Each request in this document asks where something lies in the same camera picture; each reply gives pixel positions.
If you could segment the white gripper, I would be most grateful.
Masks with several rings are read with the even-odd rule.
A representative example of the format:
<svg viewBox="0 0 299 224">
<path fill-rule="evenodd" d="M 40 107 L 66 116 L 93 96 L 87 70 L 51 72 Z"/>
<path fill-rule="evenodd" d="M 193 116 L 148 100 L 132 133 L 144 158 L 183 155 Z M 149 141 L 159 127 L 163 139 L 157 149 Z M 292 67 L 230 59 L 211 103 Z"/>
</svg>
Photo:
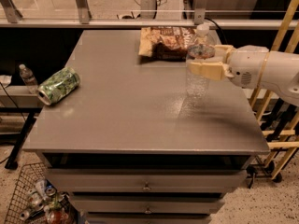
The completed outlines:
<svg viewBox="0 0 299 224">
<path fill-rule="evenodd" d="M 256 88 L 268 48 L 247 45 L 235 49 L 232 45 L 215 45 L 216 63 L 191 62 L 189 70 L 198 76 L 220 81 L 226 77 L 238 87 Z"/>
</svg>

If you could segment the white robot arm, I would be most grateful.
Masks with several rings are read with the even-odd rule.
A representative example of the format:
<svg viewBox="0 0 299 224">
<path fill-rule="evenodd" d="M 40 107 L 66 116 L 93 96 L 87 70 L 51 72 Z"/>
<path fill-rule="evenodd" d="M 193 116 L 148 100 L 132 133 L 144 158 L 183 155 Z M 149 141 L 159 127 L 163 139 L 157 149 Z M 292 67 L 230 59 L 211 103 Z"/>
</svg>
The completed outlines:
<svg viewBox="0 0 299 224">
<path fill-rule="evenodd" d="M 275 93 L 283 101 L 299 106 L 299 55 L 270 51 L 259 46 L 239 49 L 230 45 L 208 46 L 210 58 L 187 61 L 188 69 L 210 80 L 228 78 L 237 87 L 260 87 Z"/>
</svg>

